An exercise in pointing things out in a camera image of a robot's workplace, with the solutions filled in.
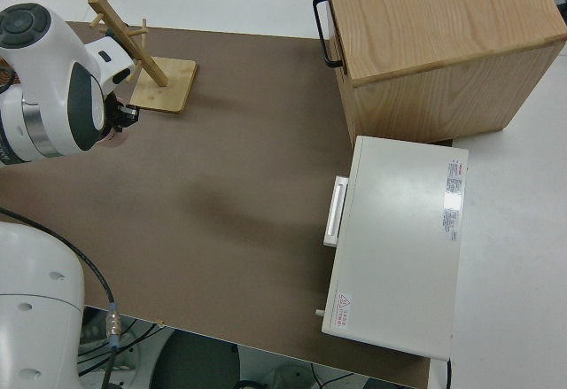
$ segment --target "printed label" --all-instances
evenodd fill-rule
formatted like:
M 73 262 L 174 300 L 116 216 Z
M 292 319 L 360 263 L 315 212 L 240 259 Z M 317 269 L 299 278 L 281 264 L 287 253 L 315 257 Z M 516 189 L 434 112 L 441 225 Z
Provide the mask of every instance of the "printed label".
M 348 326 L 348 315 L 350 314 L 351 305 L 353 304 L 353 296 L 350 294 L 339 293 L 335 306 L 335 319 L 333 325 L 341 329 Z
M 443 204 L 443 229 L 450 240 L 458 237 L 457 228 L 461 219 L 462 163 L 451 160 L 447 169 L 447 185 Z

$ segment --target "brown tabletop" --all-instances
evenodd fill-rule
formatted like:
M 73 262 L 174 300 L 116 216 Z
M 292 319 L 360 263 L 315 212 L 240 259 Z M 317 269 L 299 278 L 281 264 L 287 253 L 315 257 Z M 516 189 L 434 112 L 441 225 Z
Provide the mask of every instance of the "brown tabletop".
M 352 157 L 318 41 L 153 29 L 148 46 L 197 61 L 185 111 L 143 111 L 119 148 L 1 169 L 2 206 L 83 249 L 122 314 L 426 387 L 429 360 L 325 335 L 315 316 L 330 194 Z M 85 278 L 86 303 L 106 307 Z

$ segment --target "white table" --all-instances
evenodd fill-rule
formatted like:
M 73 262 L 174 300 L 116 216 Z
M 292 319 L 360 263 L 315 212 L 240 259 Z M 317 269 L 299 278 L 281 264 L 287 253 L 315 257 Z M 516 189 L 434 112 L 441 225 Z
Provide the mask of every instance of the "white table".
M 470 151 L 455 389 L 565 387 L 566 129 L 562 55 L 506 129 L 454 141 Z M 445 387 L 445 364 L 431 368 L 430 388 Z

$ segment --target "wooden cabinet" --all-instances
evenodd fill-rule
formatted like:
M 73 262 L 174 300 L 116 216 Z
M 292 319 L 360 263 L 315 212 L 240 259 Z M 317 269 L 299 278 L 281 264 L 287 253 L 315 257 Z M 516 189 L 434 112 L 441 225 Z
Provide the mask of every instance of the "wooden cabinet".
M 506 127 L 567 40 L 553 0 L 329 0 L 351 140 Z

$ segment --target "wooden stand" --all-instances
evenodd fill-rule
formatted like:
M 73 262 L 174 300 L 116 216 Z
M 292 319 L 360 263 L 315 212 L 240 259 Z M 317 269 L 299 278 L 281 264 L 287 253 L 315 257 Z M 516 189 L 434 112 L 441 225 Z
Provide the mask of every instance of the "wooden stand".
M 153 59 L 167 74 L 167 86 L 157 86 L 150 75 L 142 70 L 130 104 L 159 112 L 182 112 L 189 98 L 197 64 L 187 59 L 162 57 L 153 57 Z
M 133 39 L 133 36 L 145 35 L 148 31 L 146 27 L 130 31 L 107 0 L 89 0 L 89 5 L 97 13 L 96 21 L 102 20 L 128 53 L 137 60 L 136 69 L 141 67 L 144 70 L 136 83 L 131 104 L 143 109 L 180 113 L 189 97 L 197 69 L 195 61 L 172 58 L 154 60 L 146 52 L 144 45 L 139 45 Z

